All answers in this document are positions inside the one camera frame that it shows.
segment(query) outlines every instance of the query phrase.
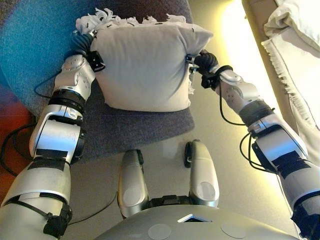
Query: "gray cushion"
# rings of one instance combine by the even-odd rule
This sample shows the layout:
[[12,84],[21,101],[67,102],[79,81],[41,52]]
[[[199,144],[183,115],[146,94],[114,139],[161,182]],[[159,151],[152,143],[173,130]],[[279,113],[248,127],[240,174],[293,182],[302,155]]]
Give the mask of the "gray cushion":
[[[95,7],[109,8],[122,18],[136,16],[138,21],[145,16],[164,21],[166,13],[192,21],[187,0],[20,0],[16,4],[2,1],[0,7],[6,16],[1,19],[0,67],[13,92],[36,116],[48,100],[37,96],[34,86],[61,68],[76,19],[93,14]],[[50,95],[53,85],[52,79],[38,91]],[[111,108],[104,104],[94,82],[84,114],[83,128],[88,136],[81,162],[171,138],[193,127],[189,109],[136,112]]]

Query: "electrical wire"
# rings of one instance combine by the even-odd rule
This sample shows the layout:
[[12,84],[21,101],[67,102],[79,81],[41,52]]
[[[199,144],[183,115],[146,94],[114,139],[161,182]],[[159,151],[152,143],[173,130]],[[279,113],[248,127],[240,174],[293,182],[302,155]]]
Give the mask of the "electrical wire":
[[26,156],[24,153],[22,153],[19,149],[18,149],[18,146],[17,146],[17,136],[18,136],[18,132],[15,133],[13,136],[12,136],[12,145],[15,149],[15,151],[20,154],[20,156],[22,156],[23,158],[27,159],[27,160],[32,160],[32,157],[29,155],[29,156]]
[[249,162],[250,166],[253,167],[254,169],[257,169],[259,171],[262,171],[262,172],[266,172],[266,173],[270,173],[270,174],[274,174],[274,172],[272,171],[269,171],[267,169],[264,169],[262,165],[254,162],[254,161],[251,161],[251,140],[252,140],[252,137],[250,135],[249,137],[249,144],[248,144],[248,156],[246,156],[242,150],[242,145],[243,145],[243,142],[244,140],[250,135],[250,133],[247,133],[240,141],[240,145],[239,145],[239,148],[240,148],[240,153],[241,155]]
[[92,215],[90,215],[90,216],[88,216],[88,217],[86,217],[86,218],[84,218],[84,219],[82,219],[82,220],[69,223],[68,226],[70,226],[70,225],[72,225],[72,224],[77,224],[77,223],[83,222],[83,221],[88,220],[89,218],[92,218],[93,216],[101,213],[103,210],[105,210],[106,208],[108,208],[108,207],[115,201],[115,199],[117,198],[117,195],[118,195],[118,192],[116,191],[116,192],[115,192],[115,195],[114,195],[114,198],[113,198],[113,199],[111,200],[111,202],[109,202],[105,207],[103,207],[102,209],[100,209],[100,210],[97,211],[96,213],[94,213],[94,214],[92,214]]
[[17,128],[16,130],[13,130],[12,132],[10,132],[5,139],[3,140],[2,146],[1,146],[1,151],[0,151],[0,165],[12,176],[16,177],[18,174],[15,173],[10,167],[8,167],[4,161],[4,155],[5,155],[5,150],[6,150],[6,145],[8,143],[8,140],[15,134],[19,133],[21,130],[23,129],[27,129],[27,128],[31,128],[34,127],[36,124],[35,123],[31,123],[31,124],[27,124],[27,125],[23,125],[19,128]]
[[226,117],[224,116],[224,112],[223,112],[223,108],[222,108],[221,80],[220,80],[220,82],[219,82],[219,106],[220,106],[220,114],[221,114],[221,117],[222,117],[223,120],[225,120],[228,124],[232,124],[232,125],[236,125],[236,126],[245,126],[245,124],[243,124],[243,123],[235,123],[235,122],[229,121],[229,120],[226,119]]
[[50,99],[51,96],[43,95],[43,94],[37,92],[37,89],[38,89],[41,85],[43,85],[43,84],[45,84],[46,82],[50,81],[51,79],[55,78],[60,72],[61,72],[61,71],[56,72],[54,75],[52,75],[52,76],[49,77],[48,79],[46,79],[46,80],[40,82],[38,85],[36,85],[36,86],[33,88],[34,93],[37,94],[37,95],[40,96],[40,97],[43,97],[43,98],[46,98],[46,99]]

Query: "bed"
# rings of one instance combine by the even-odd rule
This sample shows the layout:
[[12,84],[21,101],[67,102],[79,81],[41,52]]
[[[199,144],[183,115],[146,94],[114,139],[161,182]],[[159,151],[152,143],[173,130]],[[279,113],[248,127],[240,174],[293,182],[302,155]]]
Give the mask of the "bed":
[[242,0],[284,120],[320,166],[320,3]]

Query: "robot forearm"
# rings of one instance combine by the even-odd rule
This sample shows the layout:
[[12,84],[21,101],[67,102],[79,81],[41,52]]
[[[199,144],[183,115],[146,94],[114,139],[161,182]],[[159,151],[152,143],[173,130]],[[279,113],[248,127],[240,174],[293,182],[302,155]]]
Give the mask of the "robot forearm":
[[284,194],[293,211],[292,220],[301,235],[320,238],[320,168],[307,160],[301,138],[259,96],[257,88],[233,72],[220,67],[216,57],[206,51],[187,62],[199,66],[201,85],[212,88],[232,108],[256,138],[252,148],[261,165],[279,175]]
[[[92,33],[82,38],[93,39]],[[65,59],[29,141],[33,161],[16,177],[0,208],[0,239],[59,239],[71,220],[70,164],[82,155],[85,103],[104,64],[77,46]],[[94,59],[95,65],[86,58]]]

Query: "black tape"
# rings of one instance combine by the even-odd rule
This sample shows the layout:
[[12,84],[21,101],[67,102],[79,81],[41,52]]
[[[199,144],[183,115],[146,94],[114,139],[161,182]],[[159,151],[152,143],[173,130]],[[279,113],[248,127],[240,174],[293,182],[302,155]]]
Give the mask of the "black tape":
[[52,149],[37,149],[36,154],[39,156],[44,156],[46,158],[66,158],[68,155],[67,151],[60,151],[60,150],[52,150]]
[[289,174],[300,169],[311,168],[305,162],[305,159],[300,158],[296,151],[284,154],[273,160],[272,163],[277,166],[277,172],[283,177],[283,179],[285,179]]
[[64,171],[65,164],[69,163],[64,158],[44,158],[41,156],[36,157],[31,165],[28,167],[28,170],[38,169],[38,168],[50,168],[50,169],[58,169],[60,171]]

